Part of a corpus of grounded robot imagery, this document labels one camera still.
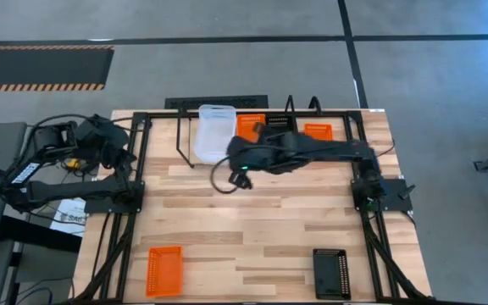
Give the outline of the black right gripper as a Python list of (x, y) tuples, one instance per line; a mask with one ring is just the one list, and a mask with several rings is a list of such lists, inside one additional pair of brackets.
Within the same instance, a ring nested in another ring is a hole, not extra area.
[[(240, 169), (260, 171), (269, 165), (269, 149), (258, 148), (257, 145), (246, 141), (231, 141), (227, 147), (229, 166), (233, 171)], [(246, 173), (232, 172), (229, 182), (234, 187), (252, 189), (252, 182)]]

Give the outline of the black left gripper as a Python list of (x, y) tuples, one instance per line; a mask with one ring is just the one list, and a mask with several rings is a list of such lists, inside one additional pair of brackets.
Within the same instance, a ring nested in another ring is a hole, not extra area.
[(129, 136), (110, 119), (94, 114), (76, 128), (76, 157), (101, 164), (122, 164)]

